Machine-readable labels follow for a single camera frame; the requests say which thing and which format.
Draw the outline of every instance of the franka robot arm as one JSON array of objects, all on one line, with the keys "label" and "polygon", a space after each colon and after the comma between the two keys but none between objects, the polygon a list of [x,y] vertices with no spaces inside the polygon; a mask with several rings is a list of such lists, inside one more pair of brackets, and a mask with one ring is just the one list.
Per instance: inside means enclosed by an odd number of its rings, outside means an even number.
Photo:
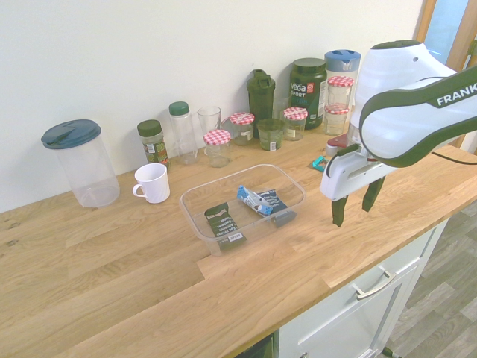
[{"label": "franka robot arm", "polygon": [[[376,57],[387,61],[383,66],[388,67],[391,83],[398,83],[400,88],[386,88],[386,72],[376,69]],[[413,68],[411,63],[404,66],[406,58],[421,61],[420,67]],[[373,76],[382,78],[373,80]],[[409,79],[413,81],[399,84]],[[477,66],[455,74],[415,41],[375,46],[358,78],[350,130],[352,146],[330,160],[321,182],[322,193],[332,200],[337,226],[344,220],[350,193],[369,185],[363,201],[363,209],[369,211],[387,174],[415,164],[457,136],[477,130]]]}]

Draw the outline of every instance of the drawer handle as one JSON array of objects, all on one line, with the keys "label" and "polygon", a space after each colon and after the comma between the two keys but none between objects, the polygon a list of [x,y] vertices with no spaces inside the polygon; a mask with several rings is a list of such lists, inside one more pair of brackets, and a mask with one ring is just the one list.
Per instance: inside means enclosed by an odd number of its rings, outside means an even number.
[{"label": "drawer handle", "polygon": [[396,273],[390,274],[389,272],[385,271],[385,276],[388,278],[385,282],[383,282],[380,286],[377,286],[374,289],[371,289],[368,292],[363,292],[360,289],[357,289],[356,293],[358,295],[356,296],[356,298],[358,299],[358,301],[360,301],[364,298],[370,297],[370,296],[374,295],[375,293],[384,289],[387,285],[389,285],[391,282],[393,282],[394,278],[396,277]]}]

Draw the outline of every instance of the white cabinet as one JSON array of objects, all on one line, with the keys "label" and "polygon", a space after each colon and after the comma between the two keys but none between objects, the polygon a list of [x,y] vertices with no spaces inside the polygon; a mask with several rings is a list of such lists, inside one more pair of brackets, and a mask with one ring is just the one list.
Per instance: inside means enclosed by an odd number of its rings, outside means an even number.
[{"label": "white cabinet", "polygon": [[279,358],[372,358],[388,340],[446,222],[279,330]]}]

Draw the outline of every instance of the blue lid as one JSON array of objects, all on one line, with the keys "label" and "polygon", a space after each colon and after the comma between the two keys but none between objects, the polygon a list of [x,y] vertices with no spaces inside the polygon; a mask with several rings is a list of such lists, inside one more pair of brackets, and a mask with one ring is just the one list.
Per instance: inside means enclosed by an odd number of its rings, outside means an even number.
[{"label": "blue lid", "polygon": [[359,68],[361,54],[351,50],[334,50],[325,53],[326,69],[333,72],[353,72]]},{"label": "blue lid", "polygon": [[88,143],[101,133],[101,127],[90,119],[76,119],[48,129],[42,136],[49,149],[67,149]]}]

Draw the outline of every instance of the white mug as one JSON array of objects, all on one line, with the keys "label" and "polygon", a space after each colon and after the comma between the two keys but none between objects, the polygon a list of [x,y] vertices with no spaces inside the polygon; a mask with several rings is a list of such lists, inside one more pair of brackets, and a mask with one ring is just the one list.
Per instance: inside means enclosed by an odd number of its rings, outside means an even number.
[{"label": "white mug", "polygon": [[149,163],[136,170],[134,177],[138,184],[133,188],[133,194],[139,198],[146,198],[151,204],[162,203],[169,197],[169,182],[167,167],[161,163]]}]

